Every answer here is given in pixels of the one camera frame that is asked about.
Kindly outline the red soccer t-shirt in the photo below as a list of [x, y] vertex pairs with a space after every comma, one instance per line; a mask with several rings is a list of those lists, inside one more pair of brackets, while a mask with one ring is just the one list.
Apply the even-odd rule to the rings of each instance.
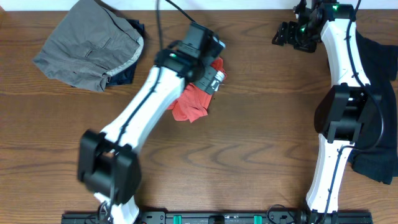
[[189, 83], [181, 96], [169, 105], [176, 121], [194, 122], [198, 118], [208, 114], [208, 107], [213, 95], [199, 89], [193, 83]]

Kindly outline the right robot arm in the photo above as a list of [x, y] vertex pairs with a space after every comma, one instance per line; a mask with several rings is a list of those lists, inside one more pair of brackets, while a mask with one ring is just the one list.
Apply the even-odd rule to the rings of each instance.
[[381, 140], [358, 147], [356, 142], [375, 115], [381, 115], [379, 94], [363, 69], [356, 39], [358, 6], [338, 1], [301, 0], [294, 7], [295, 22], [283, 22], [272, 44], [290, 44], [313, 53], [323, 43], [331, 73], [331, 88], [315, 110], [314, 128], [319, 153], [315, 174], [305, 197], [304, 208], [267, 211], [270, 223], [372, 223], [370, 212], [341, 212], [338, 194], [345, 165], [352, 151], [370, 152]]

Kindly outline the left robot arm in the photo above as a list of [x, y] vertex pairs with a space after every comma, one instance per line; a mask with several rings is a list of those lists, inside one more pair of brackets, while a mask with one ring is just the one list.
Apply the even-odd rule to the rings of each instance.
[[162, 48], [146, 82], [124, 111], [101, 132], [80, 139], [77, 179], [101, 202], [84, 223], [134, 223], [134, 196], [141, 184], [139, 153], [167, 108], [192, 83], [206, 93], [221, 77], [211, 64], [225, 44], [208, 28], [192, 22], [183, 40]]

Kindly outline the grey-brown folded shorts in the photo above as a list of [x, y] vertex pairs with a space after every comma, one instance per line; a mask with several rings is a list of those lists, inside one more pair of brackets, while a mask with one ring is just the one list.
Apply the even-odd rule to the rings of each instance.
[[78, 1], [33, 63], [49, 79], [103, 92], [108, 78], [138, 61], [144, 50], [144, 38], [127, 20], [97, 1]]

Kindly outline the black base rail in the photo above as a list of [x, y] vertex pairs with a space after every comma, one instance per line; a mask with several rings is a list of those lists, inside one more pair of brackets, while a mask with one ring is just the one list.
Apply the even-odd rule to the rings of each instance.
[[164, 210], [142, 212], [137, 224], [373, 224], [369, 212], [309, 212], [273, 205], [257, 213], [177, 213]]

